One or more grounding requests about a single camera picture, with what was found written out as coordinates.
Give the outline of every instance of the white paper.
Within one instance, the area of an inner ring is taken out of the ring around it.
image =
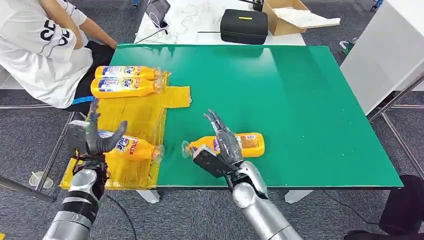
[[[340,18],[327,19],[309,10],[298,10],[292,7],[274,8],[273,10],[280,19],[301,29],[335,26],[340,24]]]

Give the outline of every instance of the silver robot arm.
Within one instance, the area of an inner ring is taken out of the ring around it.
[[[74,120],[68,125],[70,153],[82,163],[75,164],[68,193],[43,240],[87,240],[89,237],[108,179],[103,153],[115,147],[127,127],[123,121],[110,138],[100,138],[97,103],[93,101],[87,121]]]
[[[240,145],[232,133],[212,111],[204,114],[210,121],[220,153],[203,145],[190,149],[193,162],[213,176],[225,177],[235,205],[262,240],[302,240],[280,210],[269,200],[267,186],[255,165],[244,161]]]

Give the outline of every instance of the green table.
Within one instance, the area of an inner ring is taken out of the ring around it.
[[[181,155],[183,140],[214,134],[209,108],[235,133],[263,134],[264,155],[247,160],[269,187],[403,186],[325,46],[130,44],[111,65],[160,67],[191,87],[191,106],[167,111],[158,188],[227,186]]]

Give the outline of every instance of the gray carpet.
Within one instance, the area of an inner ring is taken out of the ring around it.
[[[129,0],[74,0],[79,9],[95,20],[118,42],[132,42],[145,6],[132,8]],[[343,61],[339,41],[360,36],[373,16],[367,12],[371,0],[305,0],[315,13],[324,17],[341,17],[342,25],[308,30],[303,37],[307,45],[329,46],[337,62]],[[424,103],[421,93],[407,99]],[[0,90],[0,105],[37,103],[24,91]],[[410,144],[418,159],[423,159],[423,119],[419,111],[393,111],[389,115],[399,132]],[[62,130],[68,113],[60,110],[0,111],[0,175],[28,185],[31,171],[42,171]],[[384,121],[373,124],[394,167],[400,174],[416,174],[414,167],[398,145]],[[29,198],[0,187],[0,233],[6,240],[41,239],[49,227],[65,191],[56,187],[68,163],[66,145],[61,148],[50,177],[55,187],[46,191],[57,196],[54,203]],[[354,208],[369,222],[378,222],[388,191],[327,191],[331,196]],[[227,191],[161,191],[157,204],[145,202],[135,191],[109,191],[128,212],[138,239],[258,239],[241,212],[234,207]],[[271,200],[282,210],[305,240],[341,240],[351,230],[381,232],[364,223],[349,208],[338,204],[322,191],[314,191],[300,202],[288,204],[283,191],[270,191]],[[93,240],[133,239],[128,220],[109,199],[101,209],[91,232]]]

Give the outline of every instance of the yellow cloth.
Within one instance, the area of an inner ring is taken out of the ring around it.
[[[165,86],[169,73],[165,73]],[[113,132],[121,121],[128,121],[125,135],[145,139],[150,144],[161,145],[164,140],[164,127],[167,108],[185,108],[190,106],[190,87],[166,86],[161,93],[144,97],[122,97],[100,99],[97,112],[99,131]],[[60,182],[67,189],[72,178],[72,169],[76,160],[71,159]],[[110,179],[106,189],[143,190],[156,186],[159,163],[154,160],[129,161],[111,159],[106,153],[106,162]]]

